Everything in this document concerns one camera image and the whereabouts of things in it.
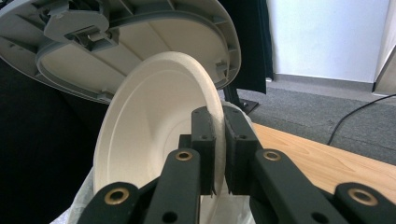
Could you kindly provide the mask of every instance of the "gray carpet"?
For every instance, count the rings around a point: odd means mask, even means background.
[[[238,90],[242,99],[259,102],[253,122],[326,144],[335,124],[367,102],[267,88],[267,94]],[[385,101],[396,101],[390,98]],[[340,126],[333,147],[396,165],[396,106],[375,104]]]

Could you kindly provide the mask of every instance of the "gray plastic lid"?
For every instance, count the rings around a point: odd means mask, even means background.
[[[136,66],[166,51],[189,54],[218,89],[241,63],[233,22],[216,0],[15,0],[0,10],[0,57],[93,101],[109,103]]]

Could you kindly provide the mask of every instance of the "wooden table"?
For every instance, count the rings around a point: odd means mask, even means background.
[[[362,183],[396,203],[396,166],[259,124],[253,127],[264,148],[287,154],[315,186],[334,193],[340,183]]]

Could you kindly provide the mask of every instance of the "floor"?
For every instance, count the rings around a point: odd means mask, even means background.
[[[259,102],[253,122],[326,144],[339,119],[380,96],[365,83],[279,77],[267,83],[267,94],[241,91],[242,99]],[[396,165],[396,98],[358,111],[338,129],[333,147]]]

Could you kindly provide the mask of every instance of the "white wall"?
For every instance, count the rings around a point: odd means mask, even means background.
[[[389,0],[267,0],[279,74],[373,83]]]

